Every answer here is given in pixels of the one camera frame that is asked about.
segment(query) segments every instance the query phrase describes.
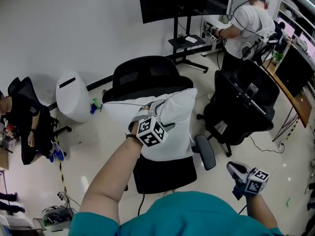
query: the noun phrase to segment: man in white t-shirt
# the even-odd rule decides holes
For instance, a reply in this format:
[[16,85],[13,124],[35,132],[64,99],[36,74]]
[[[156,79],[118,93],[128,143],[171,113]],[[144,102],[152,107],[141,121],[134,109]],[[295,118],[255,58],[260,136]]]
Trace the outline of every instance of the man in white t-shirt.
[[266,0],[249,0],[249,5],[243,5],[234,12],[229,28],[216,30],[216,36],[227,38],[222,71],[233,71],[241,65],[242,40],[262,29],[268,29],[271,34],[274,32],[275,24],[265,5]]

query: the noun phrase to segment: hand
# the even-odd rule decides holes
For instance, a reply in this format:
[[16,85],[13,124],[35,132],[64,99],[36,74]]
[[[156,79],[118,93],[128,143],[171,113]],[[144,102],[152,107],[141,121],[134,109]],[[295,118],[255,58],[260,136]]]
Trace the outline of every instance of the hand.
[[6,129],[6,133],[8,134],[8,136],[10,137],[10,138],[12,138],[12,139],[14,139],[14,134],[13,134],[13,132],[10,130],[10,129]]
[[28,142],[30,147],[35,146],[35,139],[34,139],[34,133],[31,131],[28,137]]

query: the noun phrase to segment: white cushion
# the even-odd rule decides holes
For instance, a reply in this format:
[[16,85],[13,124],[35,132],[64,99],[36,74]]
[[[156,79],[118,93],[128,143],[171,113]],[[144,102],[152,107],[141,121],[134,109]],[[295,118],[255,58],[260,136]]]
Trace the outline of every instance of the white cushion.
[[166,102],[157,108],[157,114],[164,125],[172,122],[176,125],[168,131],[168,138],[163,144],[152,147],[144,145],[141,153],[152,161],[170,161],[193,155],[189,140],[189,124],[196,95],[197,89],[189,88],[159,97],[151,96],[135,100],[106,102],[103,106],[110,117],[128,134],[130,133],[128,126],[142,106],[159,99],[165,99]]

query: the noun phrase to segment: sleeve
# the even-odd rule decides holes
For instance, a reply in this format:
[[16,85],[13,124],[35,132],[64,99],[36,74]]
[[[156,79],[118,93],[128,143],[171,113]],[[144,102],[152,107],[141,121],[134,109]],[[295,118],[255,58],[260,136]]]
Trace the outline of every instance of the sleeve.
[[36,116],[39,113],[39,107],[34,100],[30,100],[30,113],[32,116]]
[[231,19],[231,23],[240,30],[244,30],[244,28],[247,27],[249,22],[250,22],[249,16],[247,14],[247,11],[243,7],[238,8],[234,12],[234,15]]
[[79,212],[74,215],[69,236],[115,236],[119,225],[116,221],[91,212]]
[[274,236],[283,236],[283,234],[280,232],[280,229],[279,228],[272,228],[270,229],[272,235]]

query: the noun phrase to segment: green plant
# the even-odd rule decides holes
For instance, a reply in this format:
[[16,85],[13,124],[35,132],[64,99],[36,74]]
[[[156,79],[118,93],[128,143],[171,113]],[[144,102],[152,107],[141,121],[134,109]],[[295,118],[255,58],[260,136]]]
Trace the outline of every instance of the green plant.
[[283,53],[279,53],[277,51],[274,51],[274,55],[273,55],[274,59],[279,62],[284,58],[284,54]]

